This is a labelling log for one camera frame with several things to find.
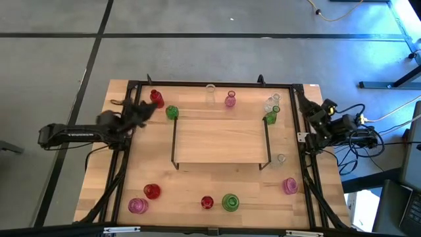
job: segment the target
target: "green vase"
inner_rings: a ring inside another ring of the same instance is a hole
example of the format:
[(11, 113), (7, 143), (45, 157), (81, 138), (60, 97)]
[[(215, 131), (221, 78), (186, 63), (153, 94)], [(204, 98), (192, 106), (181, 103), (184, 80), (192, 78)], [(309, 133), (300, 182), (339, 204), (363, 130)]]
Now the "green vase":
[(239, 206), (238, 197), (233, 194), (226, 194), (224, 198), (222, 198), (222, 206), (227, 211), (237, 211)]
[(176, 117), (178, 117), (178, 109), (177, 107), (170, 105), (165, 109), (165, 113), (166, 116), (171, 119), (174, 120)]
[(276, 122), (276, 115), (279, 113), (279, 111), (280, 111), (279, 106), (273, 106), (272, 112), (267, 113), (265, 115), (268, 125), (274, 124)]

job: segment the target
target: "concrete floor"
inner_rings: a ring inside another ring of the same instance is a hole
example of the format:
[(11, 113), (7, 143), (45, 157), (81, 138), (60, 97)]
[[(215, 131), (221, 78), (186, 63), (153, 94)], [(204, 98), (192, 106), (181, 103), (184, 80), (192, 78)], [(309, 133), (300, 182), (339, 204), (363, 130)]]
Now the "concrete floor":
[[(330, 18), (355, 4), (315, 3)], [(106, 4), (0, 0), (0, 32), (96, 33)], [(105, 31), (400, 34), (385, 3), (363, 3), (341, 21), (324, 22), (305, 0), (119, 0)], [(26, 149), (22, 155), (1, 153), (1, 229), (32, 224), (55, 155), (38, 147), (37, 131), (51, 122), (66, 122), (92, 45), (93, 39), (0, 39), (0, 140)], [(103, 39), (78, 123), (94, 123), (110, 79), (145, 80), (147, 73), (153, 80), (255, 82), (263, 74), (267, 82), (320, 84), (323, 97), (337, 102), (338, 109), (365, 103), (366, 117), (376, 119), (420, 91), (361, 90), (357, 84), (400, 78), (417, 66), (406, 58), (409, 53), (404, 41), (387, 40)], [(412, 117), (413, 109), (410, 105), (374, 126), (380, 131), (400, 124)], [(399, 140), (402, 132), (385, 140)], [(72, 222), (89, 150), (68, 152), (46, 224)], [(402, 159), (399, 145), (374, 158), (383, 170), (400, 166)], [(361, 159), (354, 173), (343, 178), (379, 171)]]

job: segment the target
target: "white cable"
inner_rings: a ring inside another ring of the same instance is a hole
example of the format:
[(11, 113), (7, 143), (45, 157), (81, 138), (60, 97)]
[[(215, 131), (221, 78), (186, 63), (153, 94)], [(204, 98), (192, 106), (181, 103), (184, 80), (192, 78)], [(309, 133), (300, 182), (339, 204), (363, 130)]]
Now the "white cable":
[(364, 119), (364, 121), (365, 121), (365, 122), (378, 122), (378, 121), (380, 121), (380, 120), (382, 120), (382, 119), (384, 119), (384, 118), (388, 117), (389, 115), (392, 115), (394, 112), (398, 111), (399, 109), (402, 109), (403, 107), (405, 107), (405, 106), (409, 105), (410, 103), (412, 103), (412, 102), (416, 101), (416, 100), (417, 100), (418, 98), (420, 98), (420, 97), (421, 97), (421, 95), (419, 95), (418, 97), (416, 97), (415, 99), (413, 99), (413, 100), (411, 100), (411, 101), (408, 101), (408, 102), (404, 103), (403, 105), (399, 106), (398, 108), (396, 108), (396, 109), (395, 109), (395, 110), (393, 110), (392, 112), (390, 112), (390, 113), (386, 114), (386, 115), (385, 115), (385, 116), (383, 116), (382, 118), (379, 118), (379, 119), (376, 119), (376, 120), (370, 120), (370, 119), (365, 118), (365, 119)]
[(417, 120), (417, 119), (419, 119), (419, 118), (421, 118), (421, 114), (419, 114), (417, 117), (413, 118), (412, 120), (410, 120), (410, 121), (408, 121), (408, 122), (406, 122), (406, 123), (404, 123), (404, 124), (400, 125), (399, 127), (395, 128), (395, 129), (393, 129), (393, 130), (390, 130), (389, 132), (386, 132), (385, 134), (382, 134), (382, 136), (385, 136), (386, 134), (389, 134), (389, 133), (391, 133), (391, 132), (394, 132), (394, 131), (396, 131), (396, 130), (398, 130), (398, 129), (402, 128), (403, 126), (407, 125), (408, 123), (410, 123), (410, 122), (414, 122), (415, 120)]

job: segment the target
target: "green glass bottle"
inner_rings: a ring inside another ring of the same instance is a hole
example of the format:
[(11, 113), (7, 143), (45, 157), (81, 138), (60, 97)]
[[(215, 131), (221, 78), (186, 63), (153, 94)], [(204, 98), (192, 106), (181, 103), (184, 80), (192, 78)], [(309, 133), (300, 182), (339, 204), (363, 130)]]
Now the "green glass bottle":
[(239, 206), (238, 197), (233, 194), (226, 194), (224, 198), (222, 198), (222, 206), (227, 211), (237, 211)]
[(279, 111), (280, 111), (279, 106), (273, 106), (272, 112), (267, 113), (265, 115), (268, 125), (274, 124), (276, 122), (276, 114), (278, 114)]
[(174, 120), (176, 117), (178, 117), (178, 108), (170, 105), (165, 109), (165, 113), (169, 119)]

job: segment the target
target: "wooden tabletop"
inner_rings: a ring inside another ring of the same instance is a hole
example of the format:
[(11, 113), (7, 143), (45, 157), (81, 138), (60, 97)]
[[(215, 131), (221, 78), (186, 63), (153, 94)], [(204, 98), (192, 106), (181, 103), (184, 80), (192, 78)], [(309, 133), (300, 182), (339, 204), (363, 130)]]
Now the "wooden tabletop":
[[(111, 104), (110, 100), (123, 99), (127, 83), (127, 80), (111, 80), (103, 110), (121, 111), (121, 106)], [(304, 88), (310, 100), (322, 102), (317, 85), (305, 85)], [(204, 88), (144, 86), (141, 99), (150, 102), (152, 89), (162, 93), (166, 106), (179, 108), (175, 159), (180, 162), (180, 169), (177, 171), (170, 162), (174, 121), (166, 118), (164, 108), (159, 109), (147, 126), (138, 128), (134, 134), (118, 224), (309, 228), (287, 89), (216, 88), (213, 106), (205, 103)], [(237, 103), (227, 109), (224, 100), (229, 90), (236, 92)], [(267, 162), (263, 105), (273, 92), (280, 93), (282, 99), (276, 123), (268, 126), (270, 150), (272, 157), (283, 154), (286, 161), (282, 165), (272, 163), (260, 171), (256, 163)], [(302, 116), (299, 116), (303, 128)], [(102, 145), (95, 144), (93, 149)], [(91, 155), (75, 221), (83, 218), (101, 197), (111, 154), (112, 151), (103, 150)], [(341, 220), (349, 225), (336, 160), (328, 153), (318, 155), (317, 159), (324, 197)], [(298, 183), (297, 194), (286, 195), (280, 188), (281, 182), (289, 177)], [(146, 213), (130, 213), (128, 202), (136, 197), (146, 198), (143, 187), (150, 183), (161, 187), (161, 196), (156, 200), (148, 199)], [(240, 201), (239, 209), (233, 213), (225, 211), (221, 205), (222, 197), (228, 193), (237, 195)], [(212, 209), (201, 207), (203, 196), (213, 197)], [(314, 198), (313, 204), (316, 223), (320, 226)], [(111, 218), (111, 210), (112, 205), (109, 205), (107, 220)]]

